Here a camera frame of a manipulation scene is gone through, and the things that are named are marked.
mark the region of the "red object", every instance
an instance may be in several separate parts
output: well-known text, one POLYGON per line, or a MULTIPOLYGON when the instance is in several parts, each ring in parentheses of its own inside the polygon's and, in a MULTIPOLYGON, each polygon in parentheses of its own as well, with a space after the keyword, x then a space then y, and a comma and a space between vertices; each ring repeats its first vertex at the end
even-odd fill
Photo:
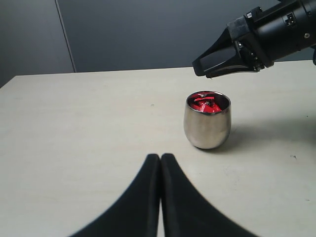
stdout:
POLYGON ((190 106, 192 109, 204 112, 204 113, 216 113, 221 112, 221 108, 215 103, 213 96, 205 96, 209 93, 198 93, 192 96, 194 99, 190 106))

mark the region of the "table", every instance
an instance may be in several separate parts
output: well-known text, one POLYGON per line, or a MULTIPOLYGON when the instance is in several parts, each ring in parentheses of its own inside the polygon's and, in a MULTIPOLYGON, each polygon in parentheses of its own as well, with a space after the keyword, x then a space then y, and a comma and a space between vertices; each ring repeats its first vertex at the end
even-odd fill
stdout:
POLYGON ((214 79, 192 68, 15 77, 0 89, 0 236, 78 231, 149 153, 174 153, 205 198, 260 236, 316 236, 315 73, 298 61, 214 79), (183 131, 200 90, 232 101, 231 135, 214 151, 183 131))

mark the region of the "wall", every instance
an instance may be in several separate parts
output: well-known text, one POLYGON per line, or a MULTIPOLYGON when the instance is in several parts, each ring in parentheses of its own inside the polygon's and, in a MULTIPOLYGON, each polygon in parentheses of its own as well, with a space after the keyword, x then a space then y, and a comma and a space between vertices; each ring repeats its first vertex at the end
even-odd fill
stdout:
MULTIPOLYGON (((277 0, 58 0, 77 71, 190 66, 226 24, 277 0)), ((311 59, 304 50, 286 60, 311 59)))
POLYGON ((15 75, 74 71, 54 0, 0 0, 0 87, 15 75))

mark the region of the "metal cup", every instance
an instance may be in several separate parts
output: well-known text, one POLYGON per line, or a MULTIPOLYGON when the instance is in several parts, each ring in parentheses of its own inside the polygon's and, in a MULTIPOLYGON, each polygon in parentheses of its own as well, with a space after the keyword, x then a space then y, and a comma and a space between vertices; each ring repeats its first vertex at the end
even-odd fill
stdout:
POLYGON ((213 149, 222 145, 228 138, 232 127, 231 101, 221 93, 200 91, 187 98, 184 114, 184 132, 192 145, 201 149, 213 149), (221 112, 205 113, 190 105, 199 93, 214 97, 221 112))

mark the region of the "black curved finger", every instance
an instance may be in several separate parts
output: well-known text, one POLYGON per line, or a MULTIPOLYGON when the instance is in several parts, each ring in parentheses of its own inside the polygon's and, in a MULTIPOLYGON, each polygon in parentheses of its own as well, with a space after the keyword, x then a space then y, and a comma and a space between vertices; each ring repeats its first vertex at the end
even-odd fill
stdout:
POLYGON ((213 207, 187 179, 176 158, 161 158, 166 237, 255 237, 213 207))
POLYGON ((159 156, 148 155, 113 206, 73 237, 156 237, 160 178, 159 156))

